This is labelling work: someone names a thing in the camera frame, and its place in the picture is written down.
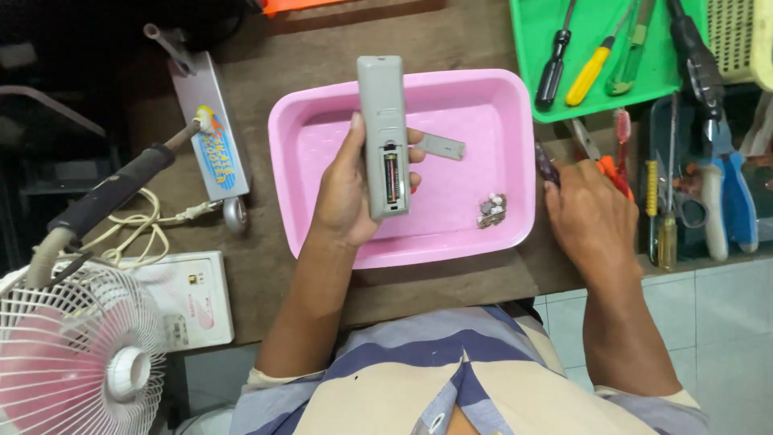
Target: white cable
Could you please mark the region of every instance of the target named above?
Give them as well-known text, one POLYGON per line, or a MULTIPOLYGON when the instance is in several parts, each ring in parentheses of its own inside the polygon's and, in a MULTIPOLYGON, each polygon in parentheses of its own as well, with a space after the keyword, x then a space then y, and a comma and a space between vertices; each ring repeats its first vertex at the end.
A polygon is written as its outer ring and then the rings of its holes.
POLYGON ((92 248, 104 239, 110 237, 116 231, 121 230, 124 226, 137 226, 135 232, 131 233, 131 236, 129 236, 126 241, 121 243, 117 248, 108 249, 107 251, 103 252, 101 257, 103 260, 111 263, 112 265, 115 265, 121 270, 134 269, 143 265, 151 265, 166 257, 166 255, 169 253, 169 240, 166 238, 164 230, 161 229, 161 225, 159 224, 179 224, 191 219, 195 219, 202 214, 209 213, 210 211, 215 211, 215 203, 207 201, 195 207, 188 207, 185 211, 178 213, 175 217, 161 217, 161 201, 158 200, 158 197, 155 196, 153 192, 145 189, 144 187, 140 189, 139 193, 142 194, 142 196, 144 196, 153 205, 153 212, 149 216, 147 214, 133 214, 126 218, 120 218, 111 214, 107 218, 113 221, 115 225, 113 225, 112 228, 105 231, 99 237, 95 238, 93 241, 87 243, 81 249, 86 251, 89 248, 92 248), (140 255, 133 262, 128 264, 121 264, 121 260, 124 258, 124 250, 128 248, 128 246, 131 245, 134 240, 142 235, 142 233, 148 227, 150 227, 152 231, 150 240, 148 241, 148 246, 145 247, 142 255, 140 255), (159 255, 148 257, 148 251, 150 251, 150 248, 153 246, 153 242, 157 237, 164 245, 164 252, 159 255))

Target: green tray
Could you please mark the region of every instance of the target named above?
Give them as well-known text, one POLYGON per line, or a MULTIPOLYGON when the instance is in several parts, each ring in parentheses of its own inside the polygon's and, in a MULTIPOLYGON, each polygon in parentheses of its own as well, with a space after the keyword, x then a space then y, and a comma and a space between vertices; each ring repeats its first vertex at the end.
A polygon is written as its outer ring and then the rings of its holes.
MULTIPOLYGON (((542 123, 561 121, 654 100, 679 89, 681 80, 669 32, 671 18, 666 1, 656 2, 633 89, 618 97, 610 97, 604 92, 604 83, 627 43, 629 19, 621 27, 612 53, 593 87, 580 105, 570 108, 564 99, 574 79, 601 41, 609 36, 629 5, 627 0, 577 0, 569 24, 572 36, 564 55, 564 74, 558 86, 556 101, 550 110, 539 111, 534 107, 534 95, 545 63, 550 58, 553 35, 564 25, 569 0, 510 0, 520 76, 529 89, 534 120, 542 123)), ((682 0, 682 4, 685 12, 695 20, 703 40, 708 40, 706 0, 682 0)))

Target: purple screwdriver handle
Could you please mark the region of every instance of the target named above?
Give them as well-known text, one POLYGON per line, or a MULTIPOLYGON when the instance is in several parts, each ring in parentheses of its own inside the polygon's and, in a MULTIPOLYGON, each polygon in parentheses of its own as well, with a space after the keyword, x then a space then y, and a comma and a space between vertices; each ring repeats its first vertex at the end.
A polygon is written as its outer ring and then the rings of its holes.
POLYGON ((561 187, 561 178, 558 175, 558 170, 548 159, 540 141, 534 141, 534 158, 536 160, 536 168, 540 171, 542 178, 552 181, 553 184, 561 187))

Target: blue-handled pliers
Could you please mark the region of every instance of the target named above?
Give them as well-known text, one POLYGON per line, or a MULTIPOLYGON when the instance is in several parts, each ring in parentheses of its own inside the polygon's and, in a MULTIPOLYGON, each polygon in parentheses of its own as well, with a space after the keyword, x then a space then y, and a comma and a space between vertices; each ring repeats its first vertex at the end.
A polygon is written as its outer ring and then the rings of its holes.
POLYGON ((703 124, 703 151, 699 160, 703 175, 702 199, 707 206, 706 244, 717 261, 727 259, 729 241, 745 252, 759 246, 757 211, 749 187, 741 174, 744 157, 733 148, 727 121, 709 119, 703 124))

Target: small parts pile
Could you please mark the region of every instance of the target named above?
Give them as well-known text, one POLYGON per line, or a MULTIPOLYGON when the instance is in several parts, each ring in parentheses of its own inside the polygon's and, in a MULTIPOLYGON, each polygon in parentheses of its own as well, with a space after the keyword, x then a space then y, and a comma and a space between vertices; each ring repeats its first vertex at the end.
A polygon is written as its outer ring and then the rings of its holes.
POLYGON ((489 199, 481 204, 482 216, 478 216, 478 228, 488 228, 499 225, 505 220, 507 210, 507 197, 504 194, 489 194, 489 199))

